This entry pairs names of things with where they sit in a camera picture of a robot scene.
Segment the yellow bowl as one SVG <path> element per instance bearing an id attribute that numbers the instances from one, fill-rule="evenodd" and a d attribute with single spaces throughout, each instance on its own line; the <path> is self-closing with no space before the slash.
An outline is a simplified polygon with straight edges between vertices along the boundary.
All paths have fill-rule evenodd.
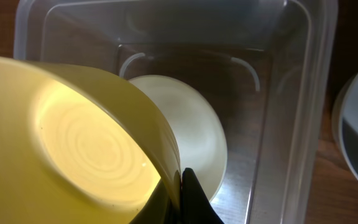
<path id="1" fill-rule="evenodd" d="M 136 86 L 0 57 L 0 223 L 130 223 L 160 180 L 179 213 L 177 142 Z"/>

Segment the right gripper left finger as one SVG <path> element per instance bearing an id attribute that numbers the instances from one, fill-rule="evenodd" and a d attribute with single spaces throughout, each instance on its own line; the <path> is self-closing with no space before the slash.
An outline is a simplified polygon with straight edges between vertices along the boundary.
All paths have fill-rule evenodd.
<path id="1" fill-rule="evenodd" d="M 178 213 L 160 180 L 141 211 L 130 224 L 177 224 Z"/>

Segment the clear plastic container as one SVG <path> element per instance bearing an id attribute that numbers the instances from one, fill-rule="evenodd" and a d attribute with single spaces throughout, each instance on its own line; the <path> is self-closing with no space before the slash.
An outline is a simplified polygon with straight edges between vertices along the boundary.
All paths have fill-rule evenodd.
<path id="1" fill-rule="evenodd" d="M 225 223 L 303 223 L 338 3 L 21 0 L 14 57 L 164 75 L 219 116 Z"/>

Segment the white bowl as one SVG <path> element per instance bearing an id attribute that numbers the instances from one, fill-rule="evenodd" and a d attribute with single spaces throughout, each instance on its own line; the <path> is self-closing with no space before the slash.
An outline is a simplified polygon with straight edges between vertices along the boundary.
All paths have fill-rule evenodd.
<path id="1" fill-rule="evenodd" d="M 201 93 L 171 77 L 145 75 L 129 82 L 162 112 L 178 144 L 181 170 L 193 169 L 212 202 L 227 167 L 226 137 L 215 110 Z"/>

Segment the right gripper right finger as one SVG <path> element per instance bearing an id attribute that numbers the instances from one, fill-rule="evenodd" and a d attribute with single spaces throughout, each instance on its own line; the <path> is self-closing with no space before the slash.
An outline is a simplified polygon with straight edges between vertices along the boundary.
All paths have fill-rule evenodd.
<path id="1" fill-rule="evenodd" d="M 223 224 L 191 168 L 182 175 L 181 218 L 185 224 Z"/>

